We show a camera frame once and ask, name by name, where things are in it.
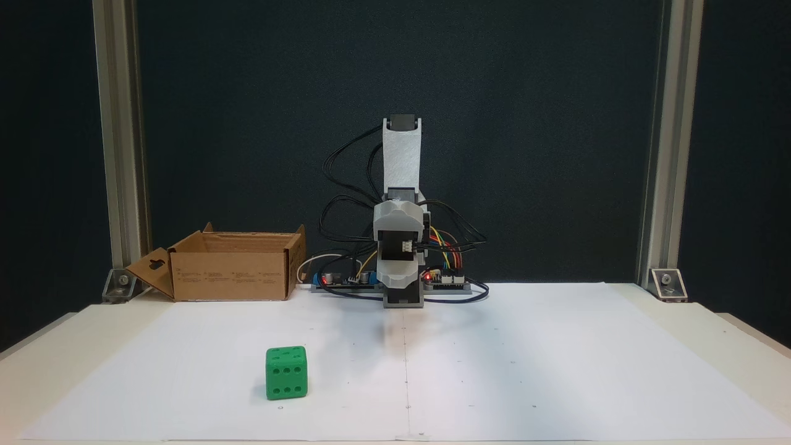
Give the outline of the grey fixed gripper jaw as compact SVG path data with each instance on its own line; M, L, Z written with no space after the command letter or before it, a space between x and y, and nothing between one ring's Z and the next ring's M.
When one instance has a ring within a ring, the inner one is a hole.
M419 280L418 260L378 258L378 281L389 289L406 289Z

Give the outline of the grey pivoting gripper jaw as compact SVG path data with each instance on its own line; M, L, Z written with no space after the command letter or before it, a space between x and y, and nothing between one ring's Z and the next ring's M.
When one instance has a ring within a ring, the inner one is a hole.
M373 209L373 236L377 242L384 232L409 232L417 235L417 242L424 237L424 209L412 201L386 200Z

